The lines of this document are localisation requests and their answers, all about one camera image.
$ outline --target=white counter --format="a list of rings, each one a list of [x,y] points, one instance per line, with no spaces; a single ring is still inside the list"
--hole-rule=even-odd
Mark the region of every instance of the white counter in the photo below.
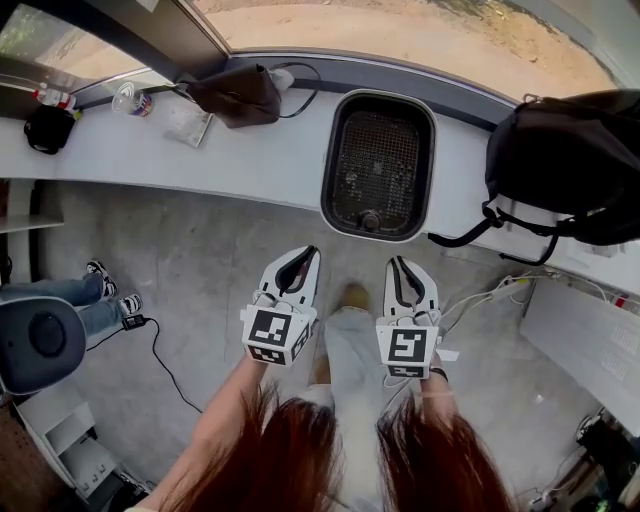
[[[282,111],[296,110],[308,94],[289,91]],[[0,175],[175,188],[319,210],[325,153],[340,96],[320,93],[303,114],[273,125],[229,130],[215,122],[197,149],[163,137],[161,120],[167,107],[185,101],[172,93],[155,95],[154,111],[147,118],[114,114],[110,106],[88,110],[55,157],[29,150],[22,123],[3,119],[0,153],[13,157],[4,158]],[[489,133],[436,117],[436,158],[425,231],[454,237],[482,220]],[[508,202],[502,205],[509,211]],[[548,212],[522,204],[515,214],[532,222],[552,221]],[[514,226],[512,231],[492,229],[476,243],[537,259],[547,242]],[[586,254],[575,241],[562,239],[549,264],[640,294],[640,244],[635,242],[626,244],[626,253],[605,258]]]

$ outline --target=red hair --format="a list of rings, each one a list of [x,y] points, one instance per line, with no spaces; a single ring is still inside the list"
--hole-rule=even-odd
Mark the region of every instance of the red hair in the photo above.
[[[273,412],[265,423],[270,404]],[[214,454],[199,481],[161,510],[327,512],[340,480],[331,409],[299,399],[279,403],[274,388],[245,404],[235,444]]]
[[[398,512],[515,510],[469,423],[423,417],[412,398],[378,421],[386,509]]]
[[[459,416],[450,425],[423,418],[412,399],[378,421],[385,510],[515,510],[471,426]],[[335,437],[330,409],[299,399],[280,404],[270,388],[246,405],[233,446],[214,454],[197,483],[161,510],[328,512],[341,476]]]

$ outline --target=backpack strap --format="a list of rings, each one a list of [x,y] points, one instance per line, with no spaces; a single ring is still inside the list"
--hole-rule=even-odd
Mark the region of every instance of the backpack strap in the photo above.
[[[540,256],[540,259],[537,261],[531,261],[531,260],[525,260],[522,258],[516,258],[515,256],[509,256],[507,254],[504,253],[500,253],[500,257],[503,260],[511,260],[511,261],[517,261],[518,263],[524,263],[525,265],[531,265],[532,267],[540,267],[542,265],[544,265],[549,258],[551,258],[551,255],[553,254],[553,251],[556,248],[556,245],[558,244],[558,238],[560,235],[552,235],[551,236],[551,243],[549,243],[549,245],[547,246],[546,250],[544,251],[544,253],[542,254],[542,256]]]
[[[517,261],[518,263],[524,263],[525,265],[539,267],[541,265],[544,265],[549,260],[556,248],[556,245],[558,244],[558,238],[560,236],[571,236],[570,225],[566,222],[560,222],[557,226],[543,226],[541,224],[525,222],[518,219],[517,217],[514,217],[513,215],[509,215],[500,208],[496,208],[497,213],[494,212],[488,206],[490,202],[491,200],[482,203],[482,213],[484,214],[485,219],[475,227],[471,228],[461,237],[446,238],[434,233],[429,233],[429,240],[437,243],[438,245],[441,245],[442,247],[462,247],[463,245],[467,245],[473,242],[480,235],[484,234],[489,228],[501,228],[502,226],[504,226],[505,222],[511,222],[516,226],[527,229],[538,236],[550,236],[551,242],[547,246],[540,259],[537,261],[525,260],[522,258],[517,258],[515,256],[509,256],[504,253],[500,253],[500,257],[505,260]]]
[[[488,204],[490,202],[491,200],[482,203],[482,213],[484,214],[485,219],[475,227],[471,228],[461,237],[446,238],[444,236],[436,235],[435,233],[429,233],[427,237],[429,238],[429,240],[437,243],[438,245],[441,245],[442,247],[462,247],[463,245],[468,245],[473,242],[489,228],[501,228],[502,226],[504,226],[504,221],[498,215],[496,215],[496,213],[491,208],[489,208]]]

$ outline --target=window frame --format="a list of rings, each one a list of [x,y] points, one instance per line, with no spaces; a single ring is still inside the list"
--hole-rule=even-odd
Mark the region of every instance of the window frame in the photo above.
[[[96,81],[0,56],[0,87],[9,93],[6,99],[0,98],[0,114],[7,117],[24,118],[32,112],[38,106],[32,93],[51,74],[73,76],[79,87],[54,87],[76,94],[77,105],[87,108],[110,101],[113,87],[126,81],[157,87],[201,79],[220,72],[229,58],[230,48],[188,0],[159,0],[153,12],[133,0],[5,0],[0,5],[0,30],[21,4],[98,37],[143,67]],[[181,44],[185,40],[188,46]],[[164,79],[159,80],[156,73]]]
[[[345,94],[354,89],[379,89],[424,101],[436,113],[493,131],[517,106],[496,91],[463,81],[426,66],[368,55],[331,50],[238,52],[231,54],[225,71],[261,64],[272,67],[284,62],[303,62],[317,69],[321,81],[305,68],[288,68],[293,87]]]
[[[133,0],[6,0],[0,7],[2,26],[20,4],[70,23],[147,66],[70,91],[83,108],[107,103],[113,88],[126,81],[140,79],[158,90],[167,82],[200,80],[240,66],[271,67],[291,61],[314,66],[322,77],[317,81],[304,68],[291,68],[297,77],[294,87],[337,93],[357,88],[397,92],[425,101],[436,113],[489,131],[516,106],[512,99],[480,84],[386,57],[316,48],[234,51],[191,0],[159,0],[152,13]],[[186,28],[177,30],[176,20]],[[185,40],[191,41],[190,45],[185,46]],[[46,71],[46,66],[34,64],[34,68],[36,74]],[[150,79],[152,70],[166,81]],[[0,83],[5,82],[0,76]],[[25,86],[19,81],[14,85],[19,89]]]

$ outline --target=gray floor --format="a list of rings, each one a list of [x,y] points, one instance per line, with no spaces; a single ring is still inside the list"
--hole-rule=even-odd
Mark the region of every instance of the gray floor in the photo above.
[[[162,326],[159,353],[200,407],[242,354],[240,309],[265,265],[287,250],[320,248],[321,318],[353,279],[369,288],[379,314],[385,264],[396,254],[431,274],[441,307],[519,271],[490,251],[442,251],[424,236],[400,246],[363,241],[333,232],[317,213],[237,199],[66,183],[49,184],[45,200],[48,209],[58,203],[65,218],[64,227],[43,232],[47,277],[80,277],[89,259],[100,258],[121,291],[142,295],[145,314]],[[518,334],[520,313],[508,298],[482,305],[446,339],[461,351],[459,361],[446,366],[461,412],[514,494],[549,483],[576,446],[578,422],[597,406]],[[142,477],[158,481],[188,442],[198,414],[153,358],[154,332],[148,325],[119,334],[87,354],[72,378],[89,401],[102,442]],[[273,375],[285,394],[308,381],[313,349],[303,354],[292,371]]]

